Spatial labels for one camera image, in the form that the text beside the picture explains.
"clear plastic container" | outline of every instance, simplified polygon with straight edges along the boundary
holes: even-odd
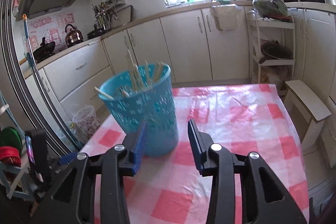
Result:
[[[90,105],[84,106],[81,110],[75,113],[72,121],[75,123],[76,130],[80,131],[88,138],[91,138],[100,127],[100,121],[96,115],[95,108]]]

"cloth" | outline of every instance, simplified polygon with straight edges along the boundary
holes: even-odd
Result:
[[[135,177],[124,177],[131,223],[205,224],[212,177],[199,175],[187,122],[233,153],[256,151],[289,190],[309,221],[308,186],[302,149],[275,85],[173,89],[179,143],[169,155],[144,157]],[[110,115],[82,149],[90,156],[122,143],[125,134]],[[236,224],[242,222],[242,194],[236,182]],[[95,223],[100,223],[100,178],[96,181]]]

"frying pan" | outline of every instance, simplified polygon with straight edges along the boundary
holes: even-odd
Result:
[[[266,42],[261,46],[261,51],[264,57],[259,61],[259,64],[265,62],[265,60],[271,59],[291,59],[293,58],[292,52],[285,46],[279,44],[278,41],[272,40]]]
[[[55,41],[49,42],[48,44],[45,43],[45,37],[42,38],[42,43],[40,44],[41,47],[36,49],[33,52],[34,59],[36,62],[40,62],[46,55],[51,54],[55,50]],[[20,61],[20,65],[27,61],[26,58]]]

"pot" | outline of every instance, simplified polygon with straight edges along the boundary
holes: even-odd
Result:
[[[72,30],[70,32],[67,32],[69,26],[72,27]],[[77,30],[72,24],[68,24],[65,26],[65,32],[67,34],[67,36],[65,37],[65,43],[67,44],[68,48],[80,42],[83,42],[83,35],[81,31]]]
[[[46,55],[50,55],[53,53],[55,49],[55,42],[49,42],[48,44],[45,43],[45,37],[42,38],[42,43],[40,44],[41,47],[36,49],[33,52],[34,59],[37,63],[42,61]]]
[[[279,44],[278,41],[272,40],[266,42],[261,46],[261,51],[264,57],[259,61],[262,64],[267,59],[291,59],[293,58],[292,52],[285,46]]]
[[[106,33],[105,29],[104,28],[97,29],[97,25],[95,24],[94,25],[94,30],[87,34],[87,39],[92,39],[92,38],[95,38],[95,37],[99,37],[99,36],[103,35],[104,33]]]

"countertop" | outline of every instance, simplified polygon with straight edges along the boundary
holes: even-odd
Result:
[[[252,5],[252,1],[249,1],[249,0],[237,0],[237,1],[231,1],[230,4],[236,4],[236,5],[239,5],[239,6]],[[130,27],[133,27],[135,25],[138,25],[138,24],[141,24],[141,23],[153,20],[153,19],[157,19],[157,18],[160,18],[160,17],[177,14],[177,13],[180,13],[180,12],[187,12],[187,11],[191,11],[191,10],[209,8],[209,7],[214,6],[214,5],[221,5],[221,4],[219,2],[216,2],[216,3],[209,2],[209,3],[201,3],[201,4],[189,4],[189,5],[186,5],[186,6],[183,6],[183,7],[171,8],[171,9],[168,9],[167,11],[160,12],[160,13],[148,16],[148,17],[144,17],[144,18],[132,21],[130,23],[127,23],[127,24],[125,24],[125,25],[123,25],[121,27],[118,27],[118,28],[116,28],[116,29],[114,29],[112,31],[109,31],[109,32],[105,33],[101,37],[96,37],[96,38],[84,41],[84,42],[82,42],[80,44],[77,44],[75,46],[67,48],[66,50],[58,52],[55,55],[53,55],[53,56],[51,56],[51,57],[43,60],[41,63],[37,64],[37,68],[41,69],[44,66],[48,65],[49,63],[55,61],[56,59],[59,59],[60,57],[66,55],[66,54],[69,54],[69,53],[71,53],[71,52],[73,52],[75,50],[78,50],[79,48],[82,48],[82,47],[85,47],[85,46],[89,45],[90,43],[93,43],[95,41],[104,39],[106,37],[109,37],[109,36],[111,36],[111,35],[113,35],[115,33],[118,33],[120,31],[125,30],[125,29],[130,28]],[[32,74],[31,70],[27,70],[27,71],[25,71],[23,73],[23,76],[26,79],[31,74]]]
[[[288,8],[313,9],[336,14],[336,5],[319,2],[286,2]]]
[[[71,53],[71,52],[73,52],[75,50],[78,50],[79,48],[83,48],[83,47],[85,47],[85,46],[87,46],[87,45],[89,45],[91,43],[95,43],[95,42],[100,41],[100,40],[101,40],[101,37],[95,37],[95,38],[86,40],[86,41],[84,41],[84,42],[82,42],[80,44],[74,45],[74,46],[72,46],[70,48],[67,48],[67,49],[65,49],[65,50],[63,50],[61,52],[58,52],[58,53],[54,54],[53,56],[51,56],[51,57],[43,60],[41,63],[36,64],[37,65],[37,69],[41,69],[44,66],[50,64],[51,62],[59,59],[62,56],[65,56],[65,55],[67,55],[67,54],[69,54],[69,53]],[[27,70],[27,71],[25,71],[23,73],[23,77],[26,79],[31,74],[32,74],[32,71],[29,69],[29,70]]]

